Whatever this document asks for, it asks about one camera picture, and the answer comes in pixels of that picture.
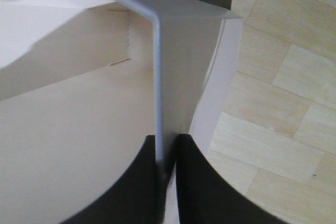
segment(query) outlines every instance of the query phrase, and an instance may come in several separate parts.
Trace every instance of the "black curved piece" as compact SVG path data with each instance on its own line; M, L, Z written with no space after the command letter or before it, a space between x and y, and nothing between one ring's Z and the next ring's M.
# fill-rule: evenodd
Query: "black curved piece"
M147 136L136 158L100 198L61 224L155 224L155 142Z
M179 135L176 143L181 224L285 224L225 182L190 135Z

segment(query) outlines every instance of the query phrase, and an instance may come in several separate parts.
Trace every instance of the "black plastic part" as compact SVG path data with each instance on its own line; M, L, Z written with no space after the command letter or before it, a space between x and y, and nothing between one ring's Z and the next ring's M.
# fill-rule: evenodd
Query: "black plastic part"
M190 135L179 135L176 143L181 224L285 224L226 183Z
M147 136L119 180L62 224L155 224L155 140Z

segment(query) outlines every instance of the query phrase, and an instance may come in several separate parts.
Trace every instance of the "white panel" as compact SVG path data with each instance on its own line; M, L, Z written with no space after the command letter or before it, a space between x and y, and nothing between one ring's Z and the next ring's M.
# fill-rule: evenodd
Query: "white panel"
M18 59L0 69L0 100L125 58L127 13L114 12L114 6L83 11L62 25L61 14L72 14L71 9L0 6L7 14L3 31L9 34L4 34L2 41L9 41L15 48L16 41L22 44L28 39L30 45L37 40L28 52L18 52Z
M153 73L132 61L0 102L0 223L57 224L154 134Z

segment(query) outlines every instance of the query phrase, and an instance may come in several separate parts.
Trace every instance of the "wooden floor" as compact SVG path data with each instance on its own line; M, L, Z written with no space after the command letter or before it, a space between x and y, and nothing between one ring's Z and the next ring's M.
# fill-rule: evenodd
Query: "wooden floor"
M208 159L292 224L336 223L336 0L233 0L239 67Z

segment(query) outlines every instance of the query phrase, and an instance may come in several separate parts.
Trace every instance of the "white surface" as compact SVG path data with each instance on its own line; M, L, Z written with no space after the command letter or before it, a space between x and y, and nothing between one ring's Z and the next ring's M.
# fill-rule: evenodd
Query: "white surface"
M0 223L53 224L98 198L154 134L153 76L132 61L0 102Z
M0 69L87 8L114 0L0 0Z
M18 60L0 69L0 100L125 58L128 16L111 11L114 6L115 3L84 10L62 26L59 25L63 18L71 16L74 9L0 6L1 15L8 14L7 19L0 21L8 35L0 37L2 41L9 41L3 45L12 45L6 50L0 49L0 54L12 60L13 55L8 51L15 48L13 53L19 56ZM39 41L22 54L14 42L16 39L25 45Z

